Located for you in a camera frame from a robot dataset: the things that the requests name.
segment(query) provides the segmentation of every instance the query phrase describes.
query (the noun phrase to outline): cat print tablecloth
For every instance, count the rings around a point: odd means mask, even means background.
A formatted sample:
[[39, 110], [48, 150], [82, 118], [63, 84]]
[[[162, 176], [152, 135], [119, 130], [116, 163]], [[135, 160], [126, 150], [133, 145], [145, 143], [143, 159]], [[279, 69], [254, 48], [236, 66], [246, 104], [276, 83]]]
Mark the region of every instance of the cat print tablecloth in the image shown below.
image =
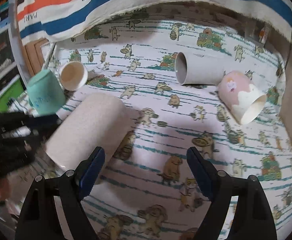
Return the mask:
[[[56, 74], [71, 60], [89, 71], [87, 84], [57, 112], [61, 119], [88, 94], [104, 92], [120, 98], [134, 121], [101, 183], [82, 202], [88, 218], [103, 240], [193, 236], [210, 205], [186, 162], [186, 150], [195, 146], [218, 170], [258, 177], [278, 239], [286, 238], [292, 230], [292, 149], [278, 117], [285, 89], [280, 55], [256, 47], [231, 28], [182, 20], [178, 11], [174, 19], [160, 19], [163, 10], [172, 8], [137, 11], [59, 42], [51, 59]], [[199, 71], [209, 68], [214, 57], [226, 73], [246, 74], [267, 94], [262, 113], [239, 126], [215, 86], [181, 86], [174, 72], [179, 51], [200, 55]], [[236, 202], [233, 197], [219, 239], [229, 233]]]

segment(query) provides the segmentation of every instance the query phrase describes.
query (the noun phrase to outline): cylindrical cup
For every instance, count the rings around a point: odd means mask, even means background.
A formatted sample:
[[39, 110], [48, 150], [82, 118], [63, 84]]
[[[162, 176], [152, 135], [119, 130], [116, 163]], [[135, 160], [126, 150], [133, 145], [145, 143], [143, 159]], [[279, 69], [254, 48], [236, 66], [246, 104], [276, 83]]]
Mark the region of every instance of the cylindrical cup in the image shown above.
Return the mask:
[[85, 85], [88, 72], [83, 63], [70, 61], [59, 68], [59, 81], [69, 91], [76, 91]]
[[224, 76], [218, 85], [218, 95], [240, 125], [254, 120], [266, 103], [265, 93], [239, 71]]
[[179, 52], [175, 59], [175, 73], [180, 84], [218, 85], [224, 76], [219, 58]]

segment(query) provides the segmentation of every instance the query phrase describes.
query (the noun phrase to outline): pink cup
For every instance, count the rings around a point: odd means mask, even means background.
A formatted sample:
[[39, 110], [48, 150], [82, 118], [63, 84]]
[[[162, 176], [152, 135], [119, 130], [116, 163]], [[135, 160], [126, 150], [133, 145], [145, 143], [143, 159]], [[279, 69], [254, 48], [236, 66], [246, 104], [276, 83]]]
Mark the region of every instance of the pink cup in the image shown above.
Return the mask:
[[218, 85], [218, 95], [240, 125], [254, 120], [266, 103], [266, 95], [239, 71], [224, 76]]

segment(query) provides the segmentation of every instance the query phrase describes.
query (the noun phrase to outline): screw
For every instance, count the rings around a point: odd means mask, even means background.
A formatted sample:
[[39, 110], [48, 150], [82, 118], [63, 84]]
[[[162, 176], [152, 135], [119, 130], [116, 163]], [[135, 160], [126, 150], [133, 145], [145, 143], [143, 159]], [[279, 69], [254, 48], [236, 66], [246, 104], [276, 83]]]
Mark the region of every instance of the screw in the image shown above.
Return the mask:
[[66, 172], [66, 176], [67, 177], [71, 177], [71, 176], [73, 176], [74, 175], [74, 171], [73, 170], [68, 170], [67, 172]]
[[258, 178], [255, 175], [249, 175], [248, 178], [251, 179], [252, 181], [258, 180]]
[[39, 182], [39, 181], [42, 180], [42, 178], [43, 178], [43, 177], [42, 177], [41, 175], [38, 175], [38, 176], [35, 177], [35, 181], [36, 181], [36, 182]]
[[227, 173], [224, 172], [224, 171], [217, 171], [217, 174], [218, 174], [218, 176], [220, 176], [220, 177], [225, 177]]

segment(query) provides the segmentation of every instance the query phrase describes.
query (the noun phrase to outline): green cup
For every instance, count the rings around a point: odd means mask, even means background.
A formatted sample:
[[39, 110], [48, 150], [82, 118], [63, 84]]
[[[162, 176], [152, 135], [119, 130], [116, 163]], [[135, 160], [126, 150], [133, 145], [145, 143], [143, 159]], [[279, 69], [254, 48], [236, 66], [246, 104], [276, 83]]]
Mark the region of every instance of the green cup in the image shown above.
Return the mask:
[[56, 76], [49, 69], [41, 70], [29, 80], [27, 93], [39, 115], [55, 114], [66, 102]]

